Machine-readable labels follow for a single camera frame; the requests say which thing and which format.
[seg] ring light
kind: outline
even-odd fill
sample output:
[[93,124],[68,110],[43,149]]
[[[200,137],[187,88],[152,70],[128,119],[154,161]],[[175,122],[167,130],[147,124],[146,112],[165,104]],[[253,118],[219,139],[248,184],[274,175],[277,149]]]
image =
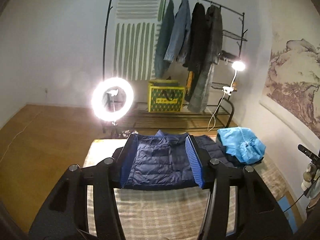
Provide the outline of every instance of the ring light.
[[[103,96],[112,87],[119,87],[124,90],[126,100],[124,106],[115,112],[109,112],[103,105]],[[97,117],[104,121],[115,122],[124,116],[133,103],[133,90],[130,84],[122,78],[110,78],[101,82],[92,95],[92,108]]]

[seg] lamp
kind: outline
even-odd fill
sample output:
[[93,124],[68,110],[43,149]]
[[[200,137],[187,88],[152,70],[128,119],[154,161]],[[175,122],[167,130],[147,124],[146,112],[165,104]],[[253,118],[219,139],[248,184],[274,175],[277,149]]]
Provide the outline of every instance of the lamp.
[[[108,91],[108,89],[112,87],[119,87],[124,90],[124,93],[126,95],[126,100],[124,103],[124,106],[116,111],[115,105],[114,105],[114,96],[118,94],[117,90],[111,90]],[[109,93],[112,97],[113,101],[113,112],[109,112],[106,110],[105,105],[103,104],[103,97],[105,93]],[[110,78],[105,80],[104,82],[101,82],[97,88],[94,90],[92,95],[92,108],[95,113],[95,115],[108,122],[113,122],[114,125],[116,125],[116,121],[119,120],[122,116],[124,116],[130,109],[131,105],[133,103],[133,90],[130,84],[122,79],[122,78]]]
[[232,63],[231,67],[235,70],[235,76],[233,77],[231,85],[230,85],[230,87],[226,87],[226,86],[222,87],[223,92],[226,93],[228,96],[231,96],[231,92],[233,91],[232,84],[236,79],[237,72],[243,71],[245,69],[245,64],[241,61],[235,61],[234,63]]

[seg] yellow label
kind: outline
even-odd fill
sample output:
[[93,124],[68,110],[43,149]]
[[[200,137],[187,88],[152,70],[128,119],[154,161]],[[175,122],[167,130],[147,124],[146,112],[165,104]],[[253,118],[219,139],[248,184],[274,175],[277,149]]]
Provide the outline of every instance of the yellow label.
[[176,104],[178,102],[178,99],[175,98],[172,101],[167,100],[166,98],[157,98],[156,103],[157,104]]

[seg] white and green striped fabric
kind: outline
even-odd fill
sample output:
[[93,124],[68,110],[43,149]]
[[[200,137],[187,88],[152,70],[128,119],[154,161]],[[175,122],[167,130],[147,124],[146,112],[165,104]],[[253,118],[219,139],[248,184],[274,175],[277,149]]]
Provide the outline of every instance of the white and green striped fabric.
[[166,0],[118,0],[113,76],[155,78],[154,57]]

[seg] silver bolt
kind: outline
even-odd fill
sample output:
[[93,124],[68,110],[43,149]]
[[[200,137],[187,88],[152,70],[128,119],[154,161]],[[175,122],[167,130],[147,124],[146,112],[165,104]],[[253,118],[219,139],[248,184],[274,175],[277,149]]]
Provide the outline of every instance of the silver bolt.
[[105,164],[112,164],[113,161],[114,161],[114,159],[110,157],[110,158],[106,158],[106,159],[104,160],[104,163],[105,163]]
[[217,165],[217,164],[219,164],[219,162],[220,161],[218,159],[215,159],[215,158],[210,160],[210,163],[213,164],[213,165]]
[[245,170],[247,172],[253,172],[254,171],[254,168],[252,166],[245,166]]
[[78,166],[75,164],[69,166],[69,171],[75,171],[76,169],[78,169]]

